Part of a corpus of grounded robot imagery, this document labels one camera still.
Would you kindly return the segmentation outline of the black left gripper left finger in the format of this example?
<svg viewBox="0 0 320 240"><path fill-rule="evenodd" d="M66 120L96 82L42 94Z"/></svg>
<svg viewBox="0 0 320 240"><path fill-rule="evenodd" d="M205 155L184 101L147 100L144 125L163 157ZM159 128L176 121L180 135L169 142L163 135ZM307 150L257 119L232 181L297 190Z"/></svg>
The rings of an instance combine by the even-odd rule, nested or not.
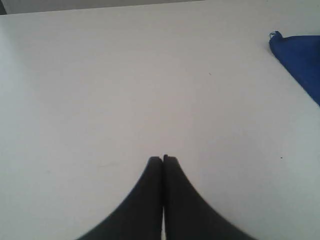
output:
<svg viewBox="0 0 320 240"><path fill-rule="evenodd" d="M151 157L123 202L81 240L160 240L163 222L163 161Z"/></svg>

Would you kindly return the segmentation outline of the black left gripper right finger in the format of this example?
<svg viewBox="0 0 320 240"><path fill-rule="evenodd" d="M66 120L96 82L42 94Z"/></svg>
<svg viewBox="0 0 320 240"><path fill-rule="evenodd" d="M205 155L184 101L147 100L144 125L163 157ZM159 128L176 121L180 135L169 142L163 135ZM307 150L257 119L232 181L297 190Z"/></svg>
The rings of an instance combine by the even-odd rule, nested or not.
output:
<svg viewBox="0 0 320 240"><path fill-rule="evenodd" d="M178 159L163 156L164 222L168 240L252 240L196 191Z"/></svg>

